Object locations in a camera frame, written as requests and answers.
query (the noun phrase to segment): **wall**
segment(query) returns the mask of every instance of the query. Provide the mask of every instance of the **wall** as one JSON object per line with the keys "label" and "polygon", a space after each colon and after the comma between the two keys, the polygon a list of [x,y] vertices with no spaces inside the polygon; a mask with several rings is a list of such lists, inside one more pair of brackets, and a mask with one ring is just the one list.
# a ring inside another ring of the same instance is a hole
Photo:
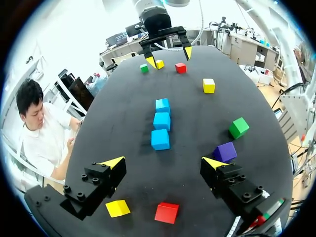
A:
{"label": "wall", "polygon": [[[204,12],[204,26],[211,21],[220,22],[226,16],[229,23],[237,22],[243,27],[257,29],[254,21],[245,13],[245,21],[234,0],[201,0]],[[131,0],[59,0],[34,14],[17,41],[12,68],[15,71],[25,67],[25,61],[39,46],[52,75],[64,68],[76,77],[86,80],[100,71],[99,53],[105,50],[105,41],[126,26],[139,21]],[[198,0],[191,0],[186,7],[166,6],[173,26],[196,27],[201,25]]]}

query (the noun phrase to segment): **black bracket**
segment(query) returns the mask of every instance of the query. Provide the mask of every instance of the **black bracket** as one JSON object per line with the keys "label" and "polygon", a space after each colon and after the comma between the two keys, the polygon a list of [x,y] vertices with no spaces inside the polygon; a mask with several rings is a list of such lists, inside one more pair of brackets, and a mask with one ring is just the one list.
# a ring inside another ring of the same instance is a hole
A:
{"label": "black bracket", "polygon": [[214,196],[222,198],[232,213],[243,219],[237,235],[267,231],[289,203],[276,193],[263,197],[263,186],[253,184],[235,163],[214,168],[202,159],[200,174]]}
{"label": "black bracket", "polygon": [[[25,193],[25,200],[30,206],[44,210],[44,205],[50,208],[62,208],[80,220],[91,216],[104,198],[110,198],[116,187],[126,174],[125,159],[121,159],[112,169],[104,164],[92,163],[84,169],[84,174],[77,180],[64,185],[64,196],[51,186],[40,188],[36,186]],[[42,216],[50,215],[43,211]]]}

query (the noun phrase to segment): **purple cube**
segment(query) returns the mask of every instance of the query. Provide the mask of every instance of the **purple cube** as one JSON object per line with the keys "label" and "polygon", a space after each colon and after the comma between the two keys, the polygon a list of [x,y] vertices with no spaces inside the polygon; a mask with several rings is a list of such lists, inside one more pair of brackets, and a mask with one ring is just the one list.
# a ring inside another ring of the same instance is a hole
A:
{"label": "purple cube", "polygon": [[235,147],[232,142],[218,146],[213,152],[215,158],[220,162],[228,162],[237,157]]}

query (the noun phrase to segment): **green cube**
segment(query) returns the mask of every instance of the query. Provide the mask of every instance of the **green cube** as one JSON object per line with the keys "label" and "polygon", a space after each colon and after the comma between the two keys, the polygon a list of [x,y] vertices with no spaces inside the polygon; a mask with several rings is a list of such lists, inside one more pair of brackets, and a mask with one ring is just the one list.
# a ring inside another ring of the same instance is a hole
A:
{"label": "green cube", "polygon": [[142,71],[142,73],[149,72],[147,64],[140,65],[140,70]]}
{"label": "green cube", "polygon": [[246,123],[246,121],[243,119],[243,117],[236,119],[232,125],[229,127],[229,132],[231,132],[231,135],[237,139],[244,135],[246,131],[248,131],[249,126]]}

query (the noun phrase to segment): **yellow cube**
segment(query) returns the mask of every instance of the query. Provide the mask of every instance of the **yellow cube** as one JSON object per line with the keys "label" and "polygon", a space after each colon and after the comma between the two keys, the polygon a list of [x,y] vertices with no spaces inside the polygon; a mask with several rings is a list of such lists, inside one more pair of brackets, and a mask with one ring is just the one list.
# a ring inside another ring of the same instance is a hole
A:
{"label": "yellow cube", "polygon": [[204,93],[215,92],[215,82],[213,79],[203,79],[203,90]]}
{"label": "yellow cube", "polygon": [[106,203],[105,206],[107,207],[107,210],[112,218],[130,213],[125,200],[111,201]]}
{"label": "yellow cube", "polygon": [[163,64],[163,61],[162,61],[162,60],[157,60],[157,61],[156,61],[156,64],[157,64],[157,68],[158,68],[158,69],[161,69],[161,68],[164,67],[164,64]]}

